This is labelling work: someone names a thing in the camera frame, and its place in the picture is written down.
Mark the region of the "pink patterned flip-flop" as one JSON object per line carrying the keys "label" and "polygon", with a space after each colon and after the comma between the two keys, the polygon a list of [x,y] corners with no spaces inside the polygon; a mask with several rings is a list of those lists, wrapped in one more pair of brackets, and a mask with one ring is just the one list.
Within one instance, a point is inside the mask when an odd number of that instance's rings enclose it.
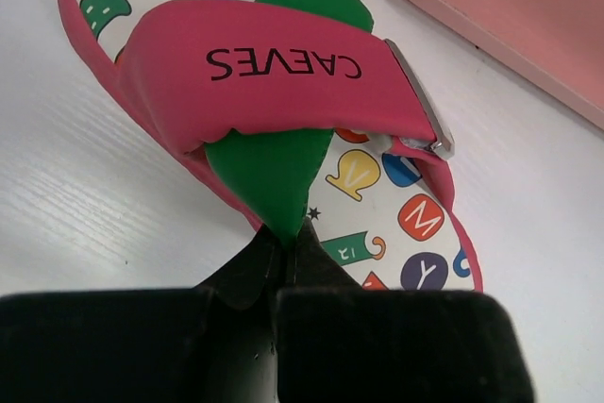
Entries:
{"label": "pink patterned flip-flop", "polygon": [[361,0],[58,0],[117,104],[253,227],[368,290],[483,288],[454,141]]}

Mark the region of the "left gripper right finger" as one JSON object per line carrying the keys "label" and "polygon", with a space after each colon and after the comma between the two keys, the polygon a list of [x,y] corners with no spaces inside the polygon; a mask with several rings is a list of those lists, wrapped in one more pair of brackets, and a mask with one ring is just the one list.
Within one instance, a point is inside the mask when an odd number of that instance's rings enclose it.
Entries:
{"label": "left gripper right finger", "polygon": [[531,402],[505,309],[472,291],[364,290],[311,223],[276,298],[282,402]]}

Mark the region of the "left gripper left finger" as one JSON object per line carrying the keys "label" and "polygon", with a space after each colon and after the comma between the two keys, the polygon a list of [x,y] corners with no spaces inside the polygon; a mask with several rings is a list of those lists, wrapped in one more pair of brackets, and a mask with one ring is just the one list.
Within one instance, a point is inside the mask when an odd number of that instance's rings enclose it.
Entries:
{"label": "left gripper left finger", "polygon": [[1,300],[5,402],[273,402],[267,229],[187,288],[36,292]]}

